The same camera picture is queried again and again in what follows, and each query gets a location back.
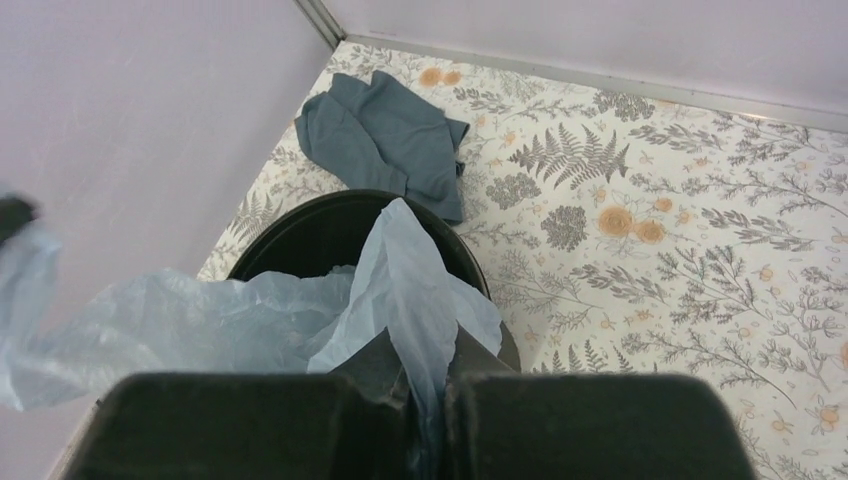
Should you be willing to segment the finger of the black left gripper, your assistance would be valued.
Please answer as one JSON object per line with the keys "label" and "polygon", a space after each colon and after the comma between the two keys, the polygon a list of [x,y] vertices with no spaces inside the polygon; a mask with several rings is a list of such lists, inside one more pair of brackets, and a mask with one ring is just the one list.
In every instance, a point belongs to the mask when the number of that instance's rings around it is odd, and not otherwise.
{"label": "finger of the black left gripper", "polygon": [[37,218],[37,207],[30,201],[17,195],[1,197],[0,244],[20,233]]}

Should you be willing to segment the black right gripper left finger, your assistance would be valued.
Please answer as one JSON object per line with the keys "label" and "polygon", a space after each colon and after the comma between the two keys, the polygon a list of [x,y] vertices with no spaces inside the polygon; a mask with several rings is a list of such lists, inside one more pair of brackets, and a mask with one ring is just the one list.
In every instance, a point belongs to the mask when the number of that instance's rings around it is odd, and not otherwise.
{"label": "black right gripper left finger", "polygon": [[327,374],[137,374],[69,479],[407,479],[411,392],[387,332]]}

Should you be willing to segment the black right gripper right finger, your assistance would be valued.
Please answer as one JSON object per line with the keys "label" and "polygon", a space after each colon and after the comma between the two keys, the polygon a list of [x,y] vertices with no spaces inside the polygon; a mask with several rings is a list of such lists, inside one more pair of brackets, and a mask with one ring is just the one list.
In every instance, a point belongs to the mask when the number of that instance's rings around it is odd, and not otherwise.
{"label": "black right gripper right finger", "polygon": [[447,479],[751,479],[728,409],[693,377],[521,374],[460,331]]}

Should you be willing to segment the light blue plastic trash bag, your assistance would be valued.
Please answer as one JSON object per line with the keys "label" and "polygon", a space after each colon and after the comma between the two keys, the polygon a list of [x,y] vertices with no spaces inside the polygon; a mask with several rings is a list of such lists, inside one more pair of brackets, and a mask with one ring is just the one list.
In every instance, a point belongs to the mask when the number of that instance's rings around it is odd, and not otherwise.
{"label": "light blue plastic trash bag", "polygon": [[407,464],[433,477],[457,336],[499,358],[503,326],[488,296],[447,271],[410,202],[382,208],[352,266],[212,282],[164,270],[107,288],[45,332],[58,246],[34,220],[1,245],[1,402],[101,401],[137,374],[327,374],[387,332],[411,392]]}

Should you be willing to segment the black plastic trash bin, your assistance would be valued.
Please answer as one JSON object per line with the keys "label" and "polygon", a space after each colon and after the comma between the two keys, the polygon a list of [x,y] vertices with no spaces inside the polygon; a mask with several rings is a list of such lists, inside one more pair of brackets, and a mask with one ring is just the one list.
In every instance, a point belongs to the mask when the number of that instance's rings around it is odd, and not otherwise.
{"label": "black plastic trash bin", "polygon": [[[395,198],[385,192],[353,190],[311,200],[261,233],[236,262],[229,278],[247,281],[266,271],[316,277],[332,267],[352,266],[368,229]],[[466,244],[435,214],[414,202],[409,205],[435,241],[447,271],[487,297],[488,285]]]}

